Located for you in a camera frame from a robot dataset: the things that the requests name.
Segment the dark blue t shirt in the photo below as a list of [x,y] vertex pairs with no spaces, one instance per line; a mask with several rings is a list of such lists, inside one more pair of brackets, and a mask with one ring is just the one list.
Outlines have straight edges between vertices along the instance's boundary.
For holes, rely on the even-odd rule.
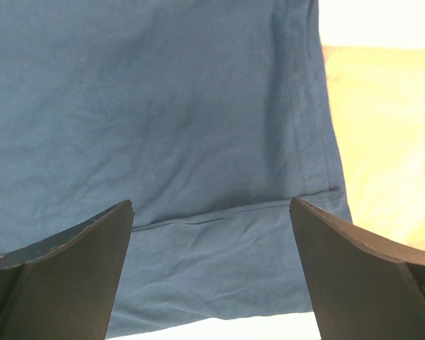
[[351,217],[316,1],[0,1],[0,254],[128,199],[111,338],[310,312],[290,221]]

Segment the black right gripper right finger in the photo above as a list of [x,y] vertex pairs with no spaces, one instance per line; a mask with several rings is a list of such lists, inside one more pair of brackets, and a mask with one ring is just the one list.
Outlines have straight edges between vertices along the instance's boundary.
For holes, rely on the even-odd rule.
[[425,251],[300,198],[290,217],[322,339],[425,340]]

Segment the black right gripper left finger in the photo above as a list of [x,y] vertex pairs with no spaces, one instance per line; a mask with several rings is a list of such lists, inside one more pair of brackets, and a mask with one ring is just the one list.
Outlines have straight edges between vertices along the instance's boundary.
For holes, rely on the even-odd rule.
[[124,200],[0,255],[0,339],[104,339],[133,219]]

